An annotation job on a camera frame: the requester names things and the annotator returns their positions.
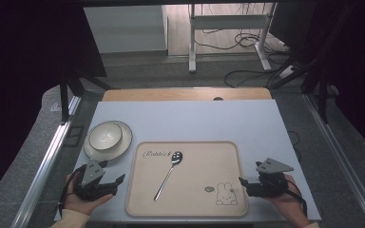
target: human hand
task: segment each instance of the human hand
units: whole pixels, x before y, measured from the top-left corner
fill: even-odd
[[[294,186],[295,180],[290,175],[285,175],[288,180],[289,190],[300,195],[298,189]],[[304,227],[309,225],[311,222],[306,218],[301,208],[301,204],[298,199],[284,193],[281,196],[275,198],[265,198],[272,202],[280,213],[286,217],[295,227]]]
[[[74,180],[76,179],[76,177],[78,175],[79,175],[79,173],[76,174],[75,178],[72,179],[72,181],[69,184],[69,187],[67,188],[67,198],[64,203],[64,209],[77,211],[82,214],[90,216],[90,214],[94,211],[94,209],[96,209],[98,206],[102,205],[103,203],[109,201],[113,197],[113,195],[108,194],[99,199],[96,199],[95,201],[81,200],[73,193]]]

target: beige tray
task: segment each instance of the beige tray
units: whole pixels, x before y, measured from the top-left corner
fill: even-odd
[[[155,201],[175,151],[182,152],[182,162]],[[239,177],[239,153],[232,142],[142,142],[133,163],[126,211],[131,216],[242,216],[248,202]]]

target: white table surface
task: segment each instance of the white table surface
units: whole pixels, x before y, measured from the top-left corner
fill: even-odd
[[[116,223],[265,222],[285,218],[267,200],[248,197],[246,215],[239,218],[132,217],[125,210],[134,153],[142,142],[231,141],[239,150],[243,178],[255,180],[256,162],[272,158],[295,168],[294,177],[307,201],[308,218],[321,220],[309,186],[300,168],[275,100],[187,101],[187,102],[100,102],[89,130],[105,121],[129,125],[133,139],[128,150],[110,161],[102,183],[126,174],[117,195],[98,207],[90,220]],[[75,168],[88,163],[82,149]]]

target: metal frame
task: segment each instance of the metal frame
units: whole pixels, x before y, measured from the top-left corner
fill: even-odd
[[[44,190],[50,170],[55,163],[55,159],[58,155],[58,151],[61,148],[61,144],[64,141],[65,135],[69,130],[72,122],[72,117],[76,112],[76,109],[80,103],[80,97],[73,97],[69,104],[69,119],[65,123],[61,123],[58,126],[57,131],[49,145],[48,151],[41,162],[41,165],[31,183],[31,186],[25,196],[25,199],[20,206],[19,211],[11,225],[11,228],[26,227],[29,223],[31,215],[37,205],[38,199]]]
[[[346,157],[345,152],[340,146],[339,142],[336,140],[334,133],[332,132],[330,126],[324,122],[324,120],[318,114],[318,107],[315,103],[312,95],[303,95],[305,103],[308,105],[310,112],[316,120],[316,123],[324,136],[326,142],[331,148],[331,151],[336,158],[336,162],[339,165],[339,168],[342,170],[343,176],[349,182],[352,191],[355,194],[356,199],[358,200],[363,212],[365,213],[365,187],[363,183],[360,181],[356,171],[350,164],[348,158]]]
[[[262,29],[259,42],[255,44],[262,67],[265,71],[271,70],[265,56],[264,45],[269,26],[271,25],[276,3],[272,4],[267,14],[259,15],[201,15],[195,16],[195,4],[191,4],[191,32],[189,45],[189,72],[197,71],[195,30],[201,29]]]

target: spoon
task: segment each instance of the spoon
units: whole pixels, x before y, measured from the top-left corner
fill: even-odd
[[[155,201],[157,201],[157,199],[159,198],[160,194],[162,193],[162,190],[163,190],[163,188],[165,186],[165,183],[167,182],[168,177],[171,174],[171,171],[173,171],[174,166],[177,165],[177,164],[179,164],[182,160],[183,160],[183,153],[180,152],[180,151],[174,152],[173,156],[171,157],[171,168],[170,168],[170,171],[168,171],[168,174],[167,174],[167,176],[165,176],[165,179],[164,179],[164,181],[162,183],[162,186],[160,187],[159,191],[156,193],[156,196],[154,198]]]

